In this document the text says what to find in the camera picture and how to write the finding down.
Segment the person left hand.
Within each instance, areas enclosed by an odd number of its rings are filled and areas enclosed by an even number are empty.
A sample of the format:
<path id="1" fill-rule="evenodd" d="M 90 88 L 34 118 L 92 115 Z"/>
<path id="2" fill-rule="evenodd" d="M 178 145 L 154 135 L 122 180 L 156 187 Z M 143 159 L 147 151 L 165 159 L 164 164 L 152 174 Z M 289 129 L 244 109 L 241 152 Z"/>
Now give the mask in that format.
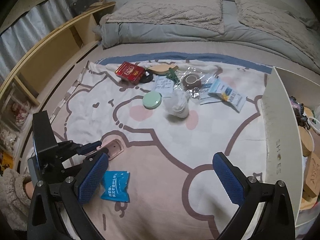
<path id="1" fill-rule="evenodd" d="M 33 192 L 34 192 L 34 186 L 32 181 L 29 181 L 27 183 L 23 183 L 23 188 L 25 191 L 25 194 L 28 196 L 29 199 L 32 199 Z"/>

